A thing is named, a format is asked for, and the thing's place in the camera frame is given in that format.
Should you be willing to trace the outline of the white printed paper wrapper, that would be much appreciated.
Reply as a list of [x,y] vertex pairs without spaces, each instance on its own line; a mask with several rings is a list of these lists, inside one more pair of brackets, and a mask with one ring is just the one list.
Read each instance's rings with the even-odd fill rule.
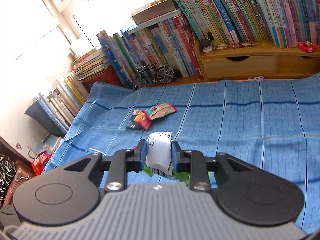
[[154,174],[171,178],[173,164],[171,159],[171,132],[153,132],[147,139],[145,164]]

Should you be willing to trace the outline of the rice snack packet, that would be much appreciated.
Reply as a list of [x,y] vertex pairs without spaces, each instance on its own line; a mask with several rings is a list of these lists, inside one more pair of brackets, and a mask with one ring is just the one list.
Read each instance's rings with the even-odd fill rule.
[[155,105],[144,110],[144,112],[148,115],[148,117],[151,120],[155,120],[157,118],[163,118],[171,113],[175,113],[176,111],[177,111],[176,107],[168,103]]

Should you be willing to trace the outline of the stack of flat books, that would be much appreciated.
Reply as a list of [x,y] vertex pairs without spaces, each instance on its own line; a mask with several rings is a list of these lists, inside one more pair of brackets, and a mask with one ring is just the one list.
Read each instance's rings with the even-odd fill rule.
[[71,75],[80,81],[87,80],[101,74],[110,65],[109,59],[105,56],[103,49],[94,48],[72,63],[73,71]]

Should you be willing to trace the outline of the green plastic wrapper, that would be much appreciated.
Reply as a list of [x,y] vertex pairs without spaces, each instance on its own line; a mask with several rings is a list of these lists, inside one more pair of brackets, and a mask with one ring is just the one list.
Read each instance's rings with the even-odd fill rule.
[[187,186],[190,186],[190,173],[189,172],[172,172],[172,175],[166,174],[156,168],[150,168],[147,165],[144,166],[143,172],[150,177],[158,176],[159,183],[177,183],[183,182]]

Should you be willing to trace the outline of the dark colourful snack wrapper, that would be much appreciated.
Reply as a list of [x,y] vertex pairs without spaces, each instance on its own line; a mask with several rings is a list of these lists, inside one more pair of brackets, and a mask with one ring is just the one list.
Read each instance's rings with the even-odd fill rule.
[[147,110],[134,110],[130,117],[131,123],[126,126],[126,129],[148,130],[152,122],[150,114]]

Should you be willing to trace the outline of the miniature black bicycle model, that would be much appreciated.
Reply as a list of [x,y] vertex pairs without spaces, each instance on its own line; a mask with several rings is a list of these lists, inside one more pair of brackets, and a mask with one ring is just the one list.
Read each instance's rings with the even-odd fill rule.
[[174,70],[166,64],[136,65],[138,76],[132,81],[133,90],[139,90],[154,83],[167,85],[174,80]]

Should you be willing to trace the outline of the red storage box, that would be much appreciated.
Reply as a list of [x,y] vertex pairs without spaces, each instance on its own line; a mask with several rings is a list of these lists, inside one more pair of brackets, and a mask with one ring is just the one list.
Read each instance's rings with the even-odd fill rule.
[[103,72],[99,74],[89,77],[88,79],[84,79],[82,84],[86,87],[93,85],[95,82],[106,82],[112,85],[123,87],[122,83],[120,82],[116,72],[114,71],[113,67],[106,68]]

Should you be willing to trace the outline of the red plastic bag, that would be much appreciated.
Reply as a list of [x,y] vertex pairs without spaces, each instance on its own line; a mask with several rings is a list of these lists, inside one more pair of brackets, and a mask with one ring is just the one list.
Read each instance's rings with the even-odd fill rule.
[[51,156],[52,155],[48,151],[43,151],[36,155],[35,159],[31,163],[36,176],[39,176],[42,173]]

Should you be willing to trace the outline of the blue striped tablecloth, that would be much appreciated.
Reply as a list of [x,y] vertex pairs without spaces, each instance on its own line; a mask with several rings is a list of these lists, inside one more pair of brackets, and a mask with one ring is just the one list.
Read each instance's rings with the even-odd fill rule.
[[[126,129],[134,110],[168,103],[177,111],[148,130]],[[297,225],[319,229],[319,75],[298,80],[242,81],[144,87],[95,83],[44,171],[93,148],[112,155],[153,132],[171,132],[184,150],[225,152],[298,185],[304,209]]]

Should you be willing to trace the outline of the dark blue waste bin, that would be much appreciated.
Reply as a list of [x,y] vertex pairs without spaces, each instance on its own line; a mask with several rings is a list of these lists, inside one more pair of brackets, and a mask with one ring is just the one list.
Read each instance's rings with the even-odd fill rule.
[[50,134],[62,138],[66,135],[67,130],[41,98],[37,98],[24,113],[36,120]]

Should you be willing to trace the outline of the pink rose gold suitcase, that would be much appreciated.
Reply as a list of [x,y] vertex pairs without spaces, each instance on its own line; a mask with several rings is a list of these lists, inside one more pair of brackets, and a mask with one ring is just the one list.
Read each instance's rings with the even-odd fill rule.
[[24,182],[30,180],[35,176],[33,169],[29,165],[19,160],[17,160],[15,164],[16,164],[16,174],[14,175],[9,185],[9,188],[7,190],[7,195],[4,199],[3,206],[12,204],[12,198],[17,188],[20,185],[22,185]]

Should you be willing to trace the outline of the small cat figurine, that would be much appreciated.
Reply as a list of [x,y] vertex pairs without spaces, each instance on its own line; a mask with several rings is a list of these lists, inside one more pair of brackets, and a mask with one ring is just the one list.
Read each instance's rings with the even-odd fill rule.
[[212,52],[214,49],[214,37],[212,35],[212,32],[208,31],[207,36],[208,36],[207,38],[202,39],[200,41],[200,47],[202,51],[206,54]]

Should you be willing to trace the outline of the wooden desk drawer organizer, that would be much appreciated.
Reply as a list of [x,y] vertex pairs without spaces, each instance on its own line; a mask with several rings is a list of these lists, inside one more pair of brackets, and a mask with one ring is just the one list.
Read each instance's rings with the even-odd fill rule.
[[306,53],[298,47],[278,48],[270,42],[256,46],[227,48],[204,53],[197,41],[193,46],[204,80],[298,79],[319,73],[319,50]]

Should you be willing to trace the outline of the red book thick spine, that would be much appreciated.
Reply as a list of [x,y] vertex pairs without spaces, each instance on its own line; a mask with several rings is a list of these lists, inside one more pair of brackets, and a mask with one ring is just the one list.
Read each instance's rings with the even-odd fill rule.
[[203,77],[200,71],[196,55],[193,50],[193,40],[190,34],[189,25],[187,24],[182,14],[174,17],[173,21],[178,31],[179,37],[182,40],[183,50],[187,53],[187,56],[185,56],[185,58],[188,60],[190,72],[192,72],[193,75],[196,75],[198,80],[202,81]]

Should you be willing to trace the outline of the red small toy on shelf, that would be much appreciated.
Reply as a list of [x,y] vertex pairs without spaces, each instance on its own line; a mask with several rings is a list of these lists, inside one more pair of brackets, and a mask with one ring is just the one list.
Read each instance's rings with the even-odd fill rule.
[[301,51],[303,51],[305,53],[314,53],[316,51],[316,46],[309,41],[300,42],[299,48]]

